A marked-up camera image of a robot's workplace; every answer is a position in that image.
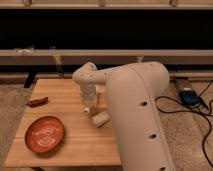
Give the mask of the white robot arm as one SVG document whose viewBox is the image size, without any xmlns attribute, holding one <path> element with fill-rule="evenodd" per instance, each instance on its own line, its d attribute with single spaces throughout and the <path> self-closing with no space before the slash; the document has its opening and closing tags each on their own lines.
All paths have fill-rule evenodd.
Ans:
<svg viewBox="0 0 213 171">
<path fill-rule="evenodd" d="M 155 98 L 169 84 L 159 62 L 140 62 L 99 70 L 88 62 L 72 75 L 81 97 L 90 100 L 105 86 L 123 171 L 175 171 Z"/>
</svg>

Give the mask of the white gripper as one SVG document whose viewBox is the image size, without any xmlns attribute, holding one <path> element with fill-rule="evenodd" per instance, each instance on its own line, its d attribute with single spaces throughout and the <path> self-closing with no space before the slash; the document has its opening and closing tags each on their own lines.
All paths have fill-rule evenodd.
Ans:
<svg viewBox="0 0 213 171">
<path fill-rule="evenodd" d="M 97 89 L 94 84 L 85 84 L 80 86 L 80 96 L 82 103 L 89 108 L 97 104 Z"/>
</svg>

